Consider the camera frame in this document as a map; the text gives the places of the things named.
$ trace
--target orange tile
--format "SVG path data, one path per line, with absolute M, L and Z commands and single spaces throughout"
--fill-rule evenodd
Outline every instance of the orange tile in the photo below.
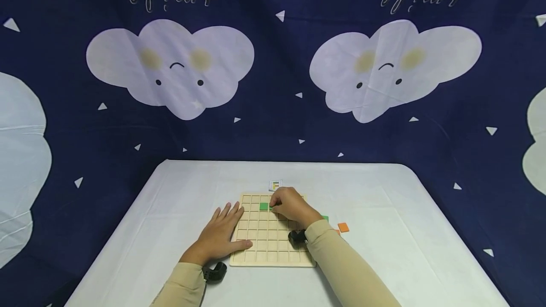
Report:
M 337 226 L 340 228 L 341 232 L 349 231 L 349 227 L 347 226 L 347 223 L 339 223 Z

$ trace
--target person's right hand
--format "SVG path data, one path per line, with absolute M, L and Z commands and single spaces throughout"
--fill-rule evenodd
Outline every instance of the person's right hand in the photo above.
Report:
M 322 215 L 310 207 L 295 188 L 278 188 L 273 193 L 269 206 L 273 207 L 274 213 L 299 222 L 304 229 L 323 219 Z

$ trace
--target person's left hand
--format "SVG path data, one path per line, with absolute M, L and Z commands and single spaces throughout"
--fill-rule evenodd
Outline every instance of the person's left hand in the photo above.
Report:
M 211 220 L 205 226 L 201 235 L 193 245 L 182 255 L 179 262 L 205 265 L 208 261 L 228 256 L 239 250 L 248 249 L 252 246 L 249 240 L 238 240 L 230 242 L 231 233 L 240 220 L 244 208 L 239 208 L 237 202 L 230 210 L 231 203 L 220 212 L 217 208 Z

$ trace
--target cartoon cloud face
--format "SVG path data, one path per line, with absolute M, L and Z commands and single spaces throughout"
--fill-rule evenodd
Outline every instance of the cartoon cloud face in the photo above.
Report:
M 32 233 L 30 208 L 51 167 L 45 126 L 46 115 L 31 89 L 0 73 L 0 268 Z
M 87 65 L 99 80 L 125 87 L 150 106 L 167 106 L 182 120 L 233 98 L 254 63 L 254 47 L 232 27 L 191 34 L 172 20 L 154 20 L 139 35 L 112 28 L 87 47 Z
M 409 20 L 385 24 L 371 38 L 337 35 L 315 53 L 309 74 L 326 92 L 326 105 L 369 123 L 387 109 L 428 95 L 441 82 L 466 73 L 482 43 L 465 27 L 419 33 Z
M 523 156 L 523 172 L 531 184 L 546 195 L 546 89 L 532 99 L 527 122 L 535 143 Z

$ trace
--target white tablecloth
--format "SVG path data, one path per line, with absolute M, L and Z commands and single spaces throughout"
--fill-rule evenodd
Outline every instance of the white tablecloth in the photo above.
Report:
M 171 160 L 154 171 L 66 306 L 149 306 L 216 207 L 236 202 L 241 192 L 267 192 L 277 179 L 304 193 L 331 225 L 347 222 L 351 231 L 343 238 L 402 306 L 508 306 L 403 165 Z M 319 267 L 228 267 L 220 284 L 208 286 L 202 306 L 339 303 Z

